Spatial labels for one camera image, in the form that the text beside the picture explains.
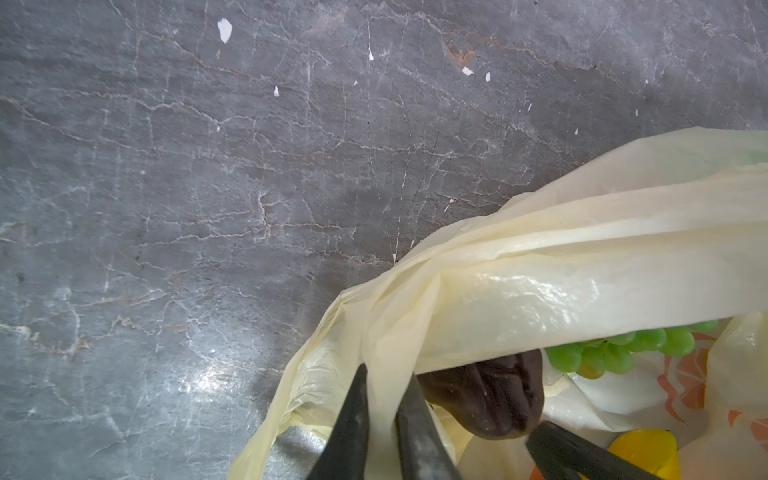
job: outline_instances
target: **stone surface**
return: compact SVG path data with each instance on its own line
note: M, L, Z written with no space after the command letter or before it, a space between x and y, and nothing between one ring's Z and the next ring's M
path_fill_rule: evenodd
M760 0L2 18L6 479L222 478L336 294L414 242L635 138L768 127ZM321 448L290 432L267 478Z

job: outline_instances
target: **white chip mark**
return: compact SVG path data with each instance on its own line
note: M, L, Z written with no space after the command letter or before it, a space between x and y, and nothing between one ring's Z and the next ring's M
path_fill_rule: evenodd
M232 35L232 24L226 18L222 18L216 25L219 26L219 38L222 42L227 43L230 40L230 35Z

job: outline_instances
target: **bunch of grapes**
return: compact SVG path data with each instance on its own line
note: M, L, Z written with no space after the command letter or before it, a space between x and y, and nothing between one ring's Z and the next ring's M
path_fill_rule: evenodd
M557 370L576 372L586 379L599 379L606 372L621 375L632 370L632 352L658 350L664 355L686 356L693 352L696 344L691 331L715 329L718 321L641 330L605 339L550 346L545 350L549 362Z

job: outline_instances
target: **white plastic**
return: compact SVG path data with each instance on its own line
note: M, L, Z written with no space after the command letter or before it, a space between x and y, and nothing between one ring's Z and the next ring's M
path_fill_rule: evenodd
M327 436L361 362L369 369L366 477L399 478L392 421L412 372L768 311L766 162L766 132L677 131L631 142L495 214L434 232L333 302L286 367L229 480L261 478L276 435L291 425ZM734 478L759 478L768 452L750 435L768 418L766 331L755 314L734 320L716 343L700 338L708 344L699 349L712 349L707 404L690 415L678 412L677 397L670 405L680 418L667 408L669 392L685 388L674 375L662 386L676 363L660 353L643 354L626 376L548 372L545 415L598 442L639 425L671 428L683 446L683 478L722 478L692 465L713 462L710 452L726 439L751 442L749 455L733 447L745 464ZM741 412L732 422L731 410ZM488 445L438 417L465 480L494 478L477 473L478 458L489 455L509 465L498 478L530 474L524 460L510 461L525 458L522 442Z

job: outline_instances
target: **crumpled plastic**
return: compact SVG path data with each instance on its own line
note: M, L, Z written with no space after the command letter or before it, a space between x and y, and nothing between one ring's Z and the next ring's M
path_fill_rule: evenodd
M412 373L767 311L766 293L768 132L691 128L630 142L495 214L437 230L390 271L343 291L288 363L228 478L261 478L276 436L292 425L327 438L361 362L369 370L366 478L400 478L392 422ZM648 372L664 366L656 355ZM597 432L647 423L654 417L644 412L664 407L665 390L633 396L653 376L636 370L585 381L593 383L549 372L545 415ZM755 396L763 378L739 390L751 419L765 413L768 397ZM615 383L628 389L603 388ZM728 391L717 395L726 397L718 405L731 403ZM445 412L435 418L460 467L488 455L509 463L509 445L522 445L476 441ZM685 462L682 455L683 478ZM527 478L523 463L499 478ZM468 479L472 468L462 473Z

